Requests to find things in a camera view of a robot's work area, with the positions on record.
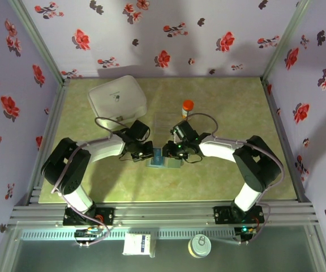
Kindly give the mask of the blue VIP card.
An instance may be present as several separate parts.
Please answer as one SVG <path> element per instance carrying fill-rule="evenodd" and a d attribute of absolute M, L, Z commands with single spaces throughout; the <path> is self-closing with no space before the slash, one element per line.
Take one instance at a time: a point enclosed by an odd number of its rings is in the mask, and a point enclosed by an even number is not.
<path fill-rule="evenodd" d="M 153 151 L 154 151 L 154 157 L 152 159 L 152 165 L 154 167 L 159 167 L 159 168 L 163 167 L 164 166 L 164 157 L 162 155 L 162 149 L 154 147 Z"/>

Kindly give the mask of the clear acrylic card box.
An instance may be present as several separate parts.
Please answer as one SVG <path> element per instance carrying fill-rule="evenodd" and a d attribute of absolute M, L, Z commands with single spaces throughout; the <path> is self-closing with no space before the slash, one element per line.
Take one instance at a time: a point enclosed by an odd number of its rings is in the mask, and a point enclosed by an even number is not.
<path fill-rule="evenodd" d="M 170 136 L 171 129 L 181 120 L 181 115 L 175 112 L 157 112 L 153 121 L 153 133 L 158 136 Z"/>

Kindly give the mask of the orange-capped bottle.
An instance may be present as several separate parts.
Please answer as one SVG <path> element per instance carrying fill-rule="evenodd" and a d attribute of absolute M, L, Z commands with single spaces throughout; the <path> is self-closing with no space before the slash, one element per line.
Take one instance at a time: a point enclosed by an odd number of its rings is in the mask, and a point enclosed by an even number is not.
<path fill-rule="evenodd" d="M 182 111 L 181 111 L 182 119 L 183 120 L 188 119 L 190 117 L 193 109 L 194 109 L 194 102 L 192 100 L 185 100 L 182 103 Z"/>

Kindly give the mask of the white plastic container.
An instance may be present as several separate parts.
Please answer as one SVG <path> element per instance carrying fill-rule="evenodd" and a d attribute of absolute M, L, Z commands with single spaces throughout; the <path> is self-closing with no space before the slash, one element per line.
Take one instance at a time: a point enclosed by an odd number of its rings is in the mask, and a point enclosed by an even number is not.
<path fill-rule="evenodd" d="M 133 76 L 126 75 L 88 92 L 88 101 L 98 123 L 110 130 L 134 122 L 147 113 L 147 98 Z"/>

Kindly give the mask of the white box with blue print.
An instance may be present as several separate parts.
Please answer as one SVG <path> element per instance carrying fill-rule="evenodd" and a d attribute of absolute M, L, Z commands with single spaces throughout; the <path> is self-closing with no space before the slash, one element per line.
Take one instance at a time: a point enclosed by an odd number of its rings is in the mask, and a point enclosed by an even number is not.
<path fill-rule="evenodd" d="M 156 239 L 151 234 L 125 234 L 122 252 L 124 256 L 149 256 L 154 258 L 155 251 Z"/>

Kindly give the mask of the small electronics board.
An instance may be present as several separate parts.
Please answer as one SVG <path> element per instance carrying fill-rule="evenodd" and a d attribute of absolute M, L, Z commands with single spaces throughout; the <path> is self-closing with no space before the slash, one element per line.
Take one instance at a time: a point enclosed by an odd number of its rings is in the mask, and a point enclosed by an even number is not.
<path fill-rule="evenodd" d="M 257 234 L 257 227 L 234 227 L 235 240 L 239 245 L 248 244 Z"/>
<path fill-rule="evenodd" d="M 77 229 L 74 232 L 74 239 L 79 247 L 89 247 L 90 243 L 98 241 L 102 237 L 103 230 L 103 226 Z"/>

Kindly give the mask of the silver tin can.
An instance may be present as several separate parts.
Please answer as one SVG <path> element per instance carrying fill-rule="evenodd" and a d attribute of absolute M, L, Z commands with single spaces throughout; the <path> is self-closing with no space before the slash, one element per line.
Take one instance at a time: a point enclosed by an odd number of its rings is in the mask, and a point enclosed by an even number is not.
<path fill-rule="evenodd" d="M 194 258 L 204 258 L 210 254 L 212 244 L 210 239 L 203 234 L 195 235 L 188 242 L 188 252 Z"/>

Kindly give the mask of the long aluminium frame rail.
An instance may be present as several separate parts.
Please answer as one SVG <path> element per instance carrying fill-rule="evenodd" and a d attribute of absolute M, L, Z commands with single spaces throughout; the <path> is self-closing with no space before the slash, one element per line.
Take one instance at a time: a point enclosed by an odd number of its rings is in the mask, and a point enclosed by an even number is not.
<path fill-rule="evenodd" d="M 113 226 L 118 227 L 213 227 L 215 206 L 229 201 L 98 203 L 97 207 L 115 209 Z M 314 207 L 308 202 L 268 201 L 262 204 L 267 226 L 306 226 L 319 224 Z M 33 203 L 15 206 L 7 226 L 60 227 L 65 205 Z"/>

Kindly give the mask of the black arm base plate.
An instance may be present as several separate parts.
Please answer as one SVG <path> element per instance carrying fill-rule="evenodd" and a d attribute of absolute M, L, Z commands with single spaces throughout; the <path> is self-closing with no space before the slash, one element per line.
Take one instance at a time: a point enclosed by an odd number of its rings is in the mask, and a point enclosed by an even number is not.
<path fill-rule="evenodd" d="M 231 206 L 215 206 L 213 213 L 215 224 L 262 224 L 265 221 L 261 206 L 253 206 L 248 211 Z"/>
<path fill-rule="evenodd" d="M 65 208 L 63 226 L 99 226 L 105 223 L 113 225 L 115 208 L 93 205 L 87 212 L 76 212 L 71 207 Z"/>

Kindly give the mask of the aluminium side rail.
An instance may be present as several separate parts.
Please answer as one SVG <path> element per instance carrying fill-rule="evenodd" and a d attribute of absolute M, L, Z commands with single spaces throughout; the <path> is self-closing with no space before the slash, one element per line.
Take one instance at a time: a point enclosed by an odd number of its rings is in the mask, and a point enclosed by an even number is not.
<path fill-rule="evenodd" d="M 47 160 L 54 143 L 54 138 L 57 132 L 57 127 L 62 113 L 63 104 L 66 99 L 68 87 L 70 85 L 70 79 L 63 81 L 57 89 L 53 105 L 50 108 L 50 113 L 44 134 L 42 136 L 42 143 L 37 154 L 37 159 L 31 174 L 31 182 L 29 191 L 27 194 L 26 206 L 31 204 L 38 204 L 38 199 L 41 194 L 41 188 L 44 183 L 44 178 L 41 174 L 41 168 Z"/>
<path fill-rule="evenodd" d="M 293 184 L 293 188 L 296 194 L 296 200 L 298 202 L 310 203 L 310 200 L 305 195 L 305 189 L 300 179 L 299 172 L 296 170 L 296 167 L 294 166 L 295 158 L 290 148 L 288 137 L 286 135 L 286 131 L 281 121 L 281 117 L 277 113 L 278 106 L 276 105 L 273 95 L 269 94 L 268 92 L 269 82 L 266 79 L 264 79 L 262 76 L 260 77 L 260 81 L 261 81 L 261 85 L 263 86 L 265 96 L 267 98 L 267 102 L 271 111 L 274 125 L 276 127 L 278 138 L 281 143 L 282 152 L 285 158 L 285 163 L 288 168 L 288 173 L 291 178 L 291 183 Z"/>

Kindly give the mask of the aluminium frame upright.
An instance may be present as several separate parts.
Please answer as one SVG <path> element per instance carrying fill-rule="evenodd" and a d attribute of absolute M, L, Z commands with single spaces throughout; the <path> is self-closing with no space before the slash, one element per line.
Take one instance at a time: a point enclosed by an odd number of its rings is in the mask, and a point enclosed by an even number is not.
<path fill-rule="evenodd" d="M 60 84 L 64 84 L 64 79 L 61 73 L 58 70 L 58 66 L 53 59 L 53 56 L 49 52 L 48 47 L 45 44 L 42 36 L 40 35 L 35 23 L 32 20 L 32 17 L 27 11 L 22 0 L 7 0 L 12 9 L 15 11 L 16 15 L 18 16 L 19 20 L 21 21 L 22 25 L 24 26 L 25 30 L 29 34 L 30 38 L 32 39 L 35 47 L 39 51 L 42 59 L 47 64 L 48 68 L 50 69 L 51 73 L 55 77 L 55 80 Z"/>
<path fill-rule="evenodd" d="M 299 0 L 298 5 L 295 8 L 294 14 L 291 17 L 288 26 L 285 28 L 284 34 L 281 36 L 280 41 L 274 50 L 269 62 L 264 70 L 264 73 L 260 77 L 262 85 L 267 84 L 268 77 L 270 76 L 276 62 L 279 59 L 280 54 L 288 46 L 291 37 L 295 34 L 296 29 L 303 20 L 305 13 L 313 0 Z"/>

